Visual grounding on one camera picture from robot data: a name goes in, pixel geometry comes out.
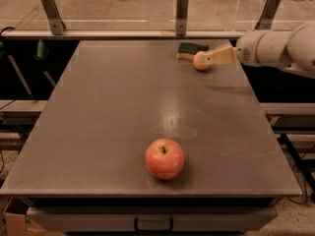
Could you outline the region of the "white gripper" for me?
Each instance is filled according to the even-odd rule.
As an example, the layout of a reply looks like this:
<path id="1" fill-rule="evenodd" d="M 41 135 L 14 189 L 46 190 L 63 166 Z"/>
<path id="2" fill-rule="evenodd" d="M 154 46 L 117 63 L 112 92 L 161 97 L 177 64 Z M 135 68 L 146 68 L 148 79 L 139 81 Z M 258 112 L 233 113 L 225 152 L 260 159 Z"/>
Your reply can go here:
<path id="1" fill-rule="evenodd" d="M 262 35 L 259 30 L 249 31 L 236 41 L 236 48 L 230 45 L 220 46 L 205 52 L 201 56 L 201 61 L 206 65 L 224 65 L 235 62 L 238 57 L 241 64 L 258 67 L 256 52 Z"/>

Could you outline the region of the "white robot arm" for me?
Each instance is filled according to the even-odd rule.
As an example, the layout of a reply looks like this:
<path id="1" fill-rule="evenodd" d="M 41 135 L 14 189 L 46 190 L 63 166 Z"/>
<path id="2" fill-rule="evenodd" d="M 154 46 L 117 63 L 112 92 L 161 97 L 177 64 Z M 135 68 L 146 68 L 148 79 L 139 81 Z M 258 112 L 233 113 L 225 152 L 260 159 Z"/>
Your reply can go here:
<path id="1" fill-rule="evenodd" d="M 315 22 L 306 22 L 293 31 L 252 30 L 240 37 L 235 47 L 200 51 L 193 59 L 197 70 L 236 61 L 315 79 Z"/>

